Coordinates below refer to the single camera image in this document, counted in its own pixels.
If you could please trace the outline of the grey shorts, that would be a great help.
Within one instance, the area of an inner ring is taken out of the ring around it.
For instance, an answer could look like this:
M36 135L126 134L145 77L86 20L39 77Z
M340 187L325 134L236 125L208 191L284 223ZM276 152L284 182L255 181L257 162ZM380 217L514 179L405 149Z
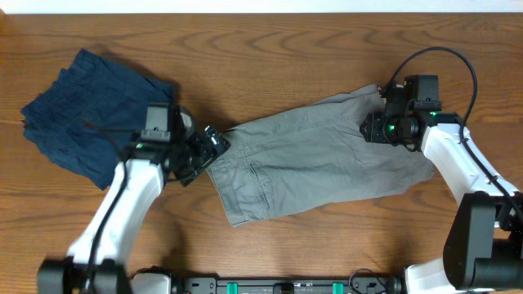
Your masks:
M207 172L229 223L403 194L430 180L423 154L364 140L360 124L384 106L370 84L225 131L230 148Z

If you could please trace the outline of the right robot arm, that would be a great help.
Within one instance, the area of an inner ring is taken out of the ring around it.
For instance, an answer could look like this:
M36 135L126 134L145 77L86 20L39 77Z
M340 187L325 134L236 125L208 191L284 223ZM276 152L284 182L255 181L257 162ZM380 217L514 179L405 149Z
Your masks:
M475 146L456 113L369 114L372 143L420 151L458 204L443 256L405 269L407 293L464 293L522 287L522 194Z

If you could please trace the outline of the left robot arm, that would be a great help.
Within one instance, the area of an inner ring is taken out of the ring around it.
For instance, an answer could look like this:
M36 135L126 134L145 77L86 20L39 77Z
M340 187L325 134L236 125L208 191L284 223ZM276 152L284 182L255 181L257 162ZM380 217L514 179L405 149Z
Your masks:
M224 154L229 142L203 132L142 131L125 146L107 195L62 260L46 259L40 293L176 293L177 280L157 267L127 276L127 262L145 216L168 182L191 183Z

